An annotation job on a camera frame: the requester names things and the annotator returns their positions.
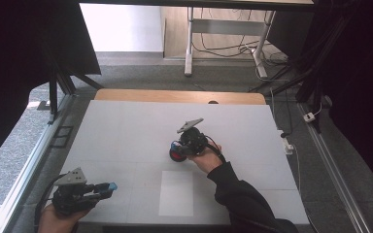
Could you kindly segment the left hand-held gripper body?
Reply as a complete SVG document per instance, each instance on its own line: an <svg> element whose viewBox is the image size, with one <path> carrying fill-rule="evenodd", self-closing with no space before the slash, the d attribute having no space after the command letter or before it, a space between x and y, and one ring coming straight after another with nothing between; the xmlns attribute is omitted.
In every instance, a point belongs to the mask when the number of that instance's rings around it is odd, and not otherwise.
<svg viewBox="0 0 373 233"><path fill-rule="evenodd" d="M89 186L80 167L64 174L54 185L57 190L53 194L52 203L59 213L69 216L91 208L89 198L85 197L89 193Z"/></svg>

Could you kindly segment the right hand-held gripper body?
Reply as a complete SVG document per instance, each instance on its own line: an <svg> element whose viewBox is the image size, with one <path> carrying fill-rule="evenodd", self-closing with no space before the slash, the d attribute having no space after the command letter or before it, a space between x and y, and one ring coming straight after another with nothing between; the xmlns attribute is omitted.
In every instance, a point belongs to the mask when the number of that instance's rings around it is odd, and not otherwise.
<svg viewBox="0 0 373 233"><path fill-rule="evenodd" d="M196 155L203 151L208 143L205 135L201 133L196 125L203 121L203 118L187 121L179 130L181 134L180 140L187 143L187 147L191 150L191 155Z"/></svg>

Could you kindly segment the round red dish black rim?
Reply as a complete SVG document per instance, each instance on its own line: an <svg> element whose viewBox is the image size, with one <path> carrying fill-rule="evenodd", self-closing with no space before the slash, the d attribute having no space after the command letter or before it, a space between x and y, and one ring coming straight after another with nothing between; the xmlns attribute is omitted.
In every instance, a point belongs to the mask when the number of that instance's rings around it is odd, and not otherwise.
<svg viewBox="0 0 373 233"><path fill-rule="evenodd" d="M177 151L177 146L171 146L169 150L169 155L170 158L175 161L175 162L183 162L187 158L185 156L182 156L178 151Z"/></svg>

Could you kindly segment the person's right hand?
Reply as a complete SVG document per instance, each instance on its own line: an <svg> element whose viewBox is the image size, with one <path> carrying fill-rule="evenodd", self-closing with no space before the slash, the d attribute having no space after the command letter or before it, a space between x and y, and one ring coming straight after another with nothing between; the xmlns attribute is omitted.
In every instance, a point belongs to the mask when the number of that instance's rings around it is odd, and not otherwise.
<svg viewBox="0 0 373 233"><path fill-rule="evenodd" d="M198 155L190 155L188 159L194 162L205 174L209 174L211 171L222 165L222 161L217 153L208 147Z"/></svg>

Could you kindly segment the person's left hand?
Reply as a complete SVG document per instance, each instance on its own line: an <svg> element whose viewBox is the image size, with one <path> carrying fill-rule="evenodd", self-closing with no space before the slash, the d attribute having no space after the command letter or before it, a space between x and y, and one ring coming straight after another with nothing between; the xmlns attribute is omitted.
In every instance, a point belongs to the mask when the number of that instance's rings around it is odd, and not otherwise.
<svg viewBox="0 0 373 233"><path fill-rule="evenodd" d="M72 233L79 220L88 213L89 210L85 210L65 216L49 204L41 212L38 233Z"/></svg>

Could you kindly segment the white paper sheet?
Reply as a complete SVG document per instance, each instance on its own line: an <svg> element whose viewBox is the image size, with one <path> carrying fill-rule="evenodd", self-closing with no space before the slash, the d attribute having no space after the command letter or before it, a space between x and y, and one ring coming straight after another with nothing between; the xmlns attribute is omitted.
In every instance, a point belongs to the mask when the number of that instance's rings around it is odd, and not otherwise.
<svg viewBox="0 0 373 233"><path fill-rule="evenodd" d="M193 216L193 175L163 171L159 198L160 216Z"/></svg>

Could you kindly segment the wooden table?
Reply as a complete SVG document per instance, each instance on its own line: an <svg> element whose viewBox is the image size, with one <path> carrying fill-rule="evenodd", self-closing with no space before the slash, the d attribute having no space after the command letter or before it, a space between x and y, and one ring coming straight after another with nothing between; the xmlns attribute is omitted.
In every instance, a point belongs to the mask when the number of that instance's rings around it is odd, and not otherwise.
<svg viewBox="0 0 373 233"><path fill-rule="evenodd" d="M259 93L179 91L147 89L109 89L97 91L95 100L136 101L168 103L218 103L234 105L265 105L266 101Z"/></svg>

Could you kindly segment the white table cover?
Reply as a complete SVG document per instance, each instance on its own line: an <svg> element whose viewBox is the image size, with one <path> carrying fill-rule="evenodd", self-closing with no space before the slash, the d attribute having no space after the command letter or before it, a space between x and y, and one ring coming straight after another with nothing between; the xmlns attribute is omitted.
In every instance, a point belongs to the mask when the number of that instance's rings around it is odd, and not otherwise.
<svg viewBox="0 0 373 233"><path fill-rule="evenodd" d="M188 120L220 144L238 178L253 185L275 217L305 224L304 207L282 140L266 105L176 104L98 101L89 103L63 169L83 169L90 183L114 182L113 196L85 222L100 224L221 225L229 222L215 200L215 185L197 166L175 162L169 148ZM163 171L193 175L193 216L160 216Z"/></svg>

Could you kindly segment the black metal stand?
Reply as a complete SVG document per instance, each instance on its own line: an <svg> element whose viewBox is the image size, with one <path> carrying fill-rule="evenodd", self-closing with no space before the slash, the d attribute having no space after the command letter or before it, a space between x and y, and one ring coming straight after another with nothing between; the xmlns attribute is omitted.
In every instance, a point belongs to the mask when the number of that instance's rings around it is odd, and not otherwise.
<svg viewBox="0 0 373 233"><path fill-rule="evenodd" d="M43 61L39 79L42 83L48 83L50 86L49 124L53 124L58 118L57 87L60 86L64 94L73 95L76 92L76 87L72 82L72 76L74 76L99 90L102 85L91 79L89 75L100 75L101 71L93 49L73 51L62 58L57 56L53 50L44 48L41 51L41 55Z"/></svg>
<svg viewBox="0 0 373 233"><path fill-rule="evenodd" d="M317 110L321 103L323 65L328 55L336 44L346 24L348 18L340 13L318 14L307 17L309 28L300 39L303 44L299 53L295 57L290 57L287 61L272 61L271 64L281 66L281 69L271 78L262 78L262 83L252 89L255 92L265 88L272 82L282 80L286 73L296 70L295 76L278 87L272 88L267 96L281 93L290 87L301 84L295 95L297 102L305 102L311 95L314 95L313 110Z"/></svg>

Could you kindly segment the white panel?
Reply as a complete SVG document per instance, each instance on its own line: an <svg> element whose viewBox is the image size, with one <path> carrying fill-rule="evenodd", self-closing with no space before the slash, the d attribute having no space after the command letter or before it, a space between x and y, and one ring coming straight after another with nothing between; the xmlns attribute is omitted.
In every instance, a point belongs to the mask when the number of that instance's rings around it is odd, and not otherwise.
<svg viewBox="0 0 373 233"><path fill-rule="evenodd" d="M87 3L80 7L95 51L163 52L159 7Z"/></svg>

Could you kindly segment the black curtain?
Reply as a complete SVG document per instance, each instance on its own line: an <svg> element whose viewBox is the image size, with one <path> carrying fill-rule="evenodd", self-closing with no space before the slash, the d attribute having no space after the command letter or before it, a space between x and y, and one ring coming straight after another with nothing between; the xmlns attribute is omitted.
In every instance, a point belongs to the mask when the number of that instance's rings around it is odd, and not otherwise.
<svg viewBox="0 0 373 233"><path fill-rule="evenodd" d="M57 70L101 73L79 0L0 0L0 148Z"/></svg>
<svg viewBox="0 0 373 233"><path fill-rule="evenodd" d="M332 101L329 116L373 172L373 0L318 0L307 44L351 19L327 56L319 75Z"/></svg>

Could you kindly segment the aluminium rail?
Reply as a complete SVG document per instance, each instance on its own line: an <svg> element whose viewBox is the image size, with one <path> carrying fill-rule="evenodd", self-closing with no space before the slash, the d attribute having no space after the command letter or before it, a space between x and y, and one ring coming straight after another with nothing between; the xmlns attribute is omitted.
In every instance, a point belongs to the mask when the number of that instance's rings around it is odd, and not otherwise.
<svg viewBox="0 0 373 233"><path fill-rule="evenodd" d="M338 193L338 196L343 203L346 213L356 231L356 233L372 233L355 197L351 193L344 177L342 176L332 154L322 136L318 133L311 122L306 122L308 131L314 141L314 144L320 154L322 163L330 176L332 183Z"/></svg>
<svg viewBox="0 0 373 233"><path fill-rule="evenodd" d="M50 146L51 139L58 129L61 121L66 116L66 110L74 100L74 95L64 95L58 105L59 113L57 116L50 116L46 121L42 133L37 140L32 151L28 154L25 163L19 170L17 178L11 185L5 199L0 204L0 233L4 233L9 222L13 218L13 214L17 209L17 205L28 187L36 169L43 159L47 148Z"/></svg>

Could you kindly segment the white metal desk frame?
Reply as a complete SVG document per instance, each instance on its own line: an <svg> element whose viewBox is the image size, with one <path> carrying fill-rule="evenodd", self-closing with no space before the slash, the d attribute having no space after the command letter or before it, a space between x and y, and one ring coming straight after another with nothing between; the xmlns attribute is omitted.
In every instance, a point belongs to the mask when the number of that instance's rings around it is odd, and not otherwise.
<svg viewBox="0 0 373 233"><path fill-rule="evenodd" d="M186 43L186 58L185 58L185 76L192 75L192 36L194 33L203 34L219 34L219 35L243 35L257 36L259 38L258 45L255 49L250 49L253 57L255 68L261 79L267 78L267 73L262 64L261 53L267 35L272 25L275 11L266 11L263 21L239 21L226 19L206 19L195 18L193 16L194 9L187 8L187 43Z"/></svg>

